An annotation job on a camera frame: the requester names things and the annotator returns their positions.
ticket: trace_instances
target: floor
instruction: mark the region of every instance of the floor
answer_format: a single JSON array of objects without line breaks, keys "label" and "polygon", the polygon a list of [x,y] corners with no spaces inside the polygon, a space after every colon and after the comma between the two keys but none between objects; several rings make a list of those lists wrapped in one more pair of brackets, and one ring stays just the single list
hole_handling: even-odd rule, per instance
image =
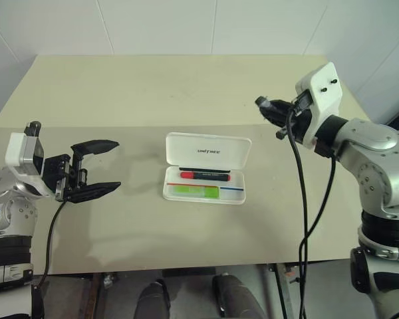
[{"label": "floor", "polygon": [[[311,264],[308,268],[306,290],[307,317],[375,319],[368,297],[350,285],[348,260]],[[282,318],[275,273],[265,265],[219,266],[216,273],[228,272],[237,276],[249,287],[270,319]],[[132,318],[136,301],[142,289],[162,277],[160,270],[119,272],[119,280],[104,293],[103,305],[96,319]],[[50,285],[45,296],[47,319],[78,318],[83,279],[49,277]],[[213,275],[172,276],[164,280],[171,298],[171,319],[218,318],[211,291]],[[289,285],[291,301],[298,316],[299,286]]]}]

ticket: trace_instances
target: white wall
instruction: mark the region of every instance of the white wall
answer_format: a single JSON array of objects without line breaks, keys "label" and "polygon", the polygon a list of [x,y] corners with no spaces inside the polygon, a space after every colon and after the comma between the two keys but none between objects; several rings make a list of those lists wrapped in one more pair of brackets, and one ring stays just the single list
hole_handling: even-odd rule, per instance
[{"label": "white wall", "polygon": [[36,54],[325,54],[399,111],[399,0],[0,0],[0,110]]}]

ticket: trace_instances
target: table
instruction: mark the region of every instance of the table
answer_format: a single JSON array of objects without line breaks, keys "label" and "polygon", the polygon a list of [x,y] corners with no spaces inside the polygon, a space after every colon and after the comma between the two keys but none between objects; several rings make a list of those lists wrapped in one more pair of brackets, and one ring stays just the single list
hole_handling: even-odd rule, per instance
[{"label": "table", "polygon": [[[287,65],[293,65],[290,60],[297,61],[296,65],[301,68],[299,72],[305,74],[322,64],[325,61],[323,57],[193,56],[196,77],[202,74],[198,66],[201,64],[206,75],[215,70],[214,75],[208,74],[209,79],[220,81],[228,72],[227,82],[223,81],[218,89],[211,82],[192,80],[189,71],[185,74],[185,82],[195,82],[197,86],[190,95],[183,95],[182,90],[191,88],[192,83],[182,85],[182,71],[178,70],[177,81],[171,82],[171,76],[168,76],[168,81],[163,84],[167,88],[172,87],[174,96],[178,97],[174,104],[170,102],[170,95],[163,99],[162,104],[157,104],[166,90],[162,90],[161,81],[154,82],[154,77],[148,82],[153,73],[151,70],[140,80],[145,87],[149,83],[149,94],[137,91],[127,93],[121,89],[122,84],[115,88],[123,75],[118,73],[113,78],[106,66],[113,66],[113,70],[117,71],[118,61],[122,66],[137,65],[131,61],[132,58],[138,62],[148,60],[144,56],[70,57],[68,61],[64,57],[40,57],[0,114],[0,166],[4,163],[10,133],[22,132],[22,123],[29,120],[43,123],[40,137],[47,157],[71,154],[69,146],[85,140],[110,139],[120,143],[118,148],[107,154],[84,160],[89,183],[121,181],[122,185],[101,199],[67,204],[55,225],[49,273],[296,261],[303,226],[295,161],[288,142],[275,138],[277,129],[263,122],[253,101],[256,96],[268,91],[273,91],[274,97],[292,99],[295,81],[301,75],[290,79],[288,76],[270,77],[267,84],[263,83],[263,73],[251,75],[259,71],[263,61],[267,61],[272,73],[271,67],[276,68],[277,64],[278,72]],[[184,66],[191,65],[186,62],[191,57],[186,56],[151,57],[150,61],[155,58],[158,62],[144,65],[158,68],[167,58],[167,61],[173,62],[180,58],[185,61],[182,63]],[[231,67],[206,67],[209,64],[216,67],[216,63]],[[79,64],[88,64],[91,68],[94,65],[95,70],[79,67]],[[246,74],[248,77],[244,82],[246,87],[236,87],[240,85],[240,79],[232,77],[237,72],[237,76]],[[296,72],[297,68],[288,71],[291,76]],[[104,73],[107,80],[101,77]],[[123,80],[127,83],[130,78],[133,86],[137,85],[140,90],[142,85],[136,84],[132,75]],[[217,102],[211,107],[209,104],[213,98]],[[109,105],[109,108],[102,109],[103,105]],[[212,111],[216,116],[207,118],[204,112],[198,112],[203,109],[205,113]],[[366,119],[346,88],[340,115]],[[164,144],[168,132],[250,138],[253,146],[244,170],[245,204],[166,201],[162,197],[162,186],[168,166]],[[309,150],[301,148],[300,153],[308,191],[309,219],[312,221],[321,204],[330,163]],[[37,202],[39,220],[32,248],[37,274],[43,271],[47,230],[58,205],[51,199]],[[356,180],[339,167],[325,214],[310,238],[309,260],[348,258],[350,249],[357,245],[356,229],[360,224],[360,212]]]}]

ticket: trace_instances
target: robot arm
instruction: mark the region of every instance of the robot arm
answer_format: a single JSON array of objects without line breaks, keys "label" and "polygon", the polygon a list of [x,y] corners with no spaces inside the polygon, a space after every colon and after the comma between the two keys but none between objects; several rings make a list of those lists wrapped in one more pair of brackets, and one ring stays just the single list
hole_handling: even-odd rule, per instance
[{"label": "robot arm", "polygon": [[369,295],[379,318],[399,318],[399,133],[359,119],[338,117],[341,87],[332,63],[311,72],[296,85],[292,103],[260,96],[262,115],[287,135],[322,156],[334,154],[360,186],[360,246],[351,252],[352,283]]},{"label": "robot arm", "polygon": [[[120,186],[120,182],[87,185],[87,170],[81,166],[83,156],[108,152],[117,142],[73,145],[72,163],[67,154],[45,160],[40,128],[39,122],[31,122],[24,133],[11,134],[7,166],[0,169],[0,318],[20,313],[42,318],[41,295],[36,286],[26,285],[33,278],[30,249],[37,221],[35,201],[54,195],[57,201],[80,203]],[[20,307],[14,299],[29,300],[29,304]]]}]

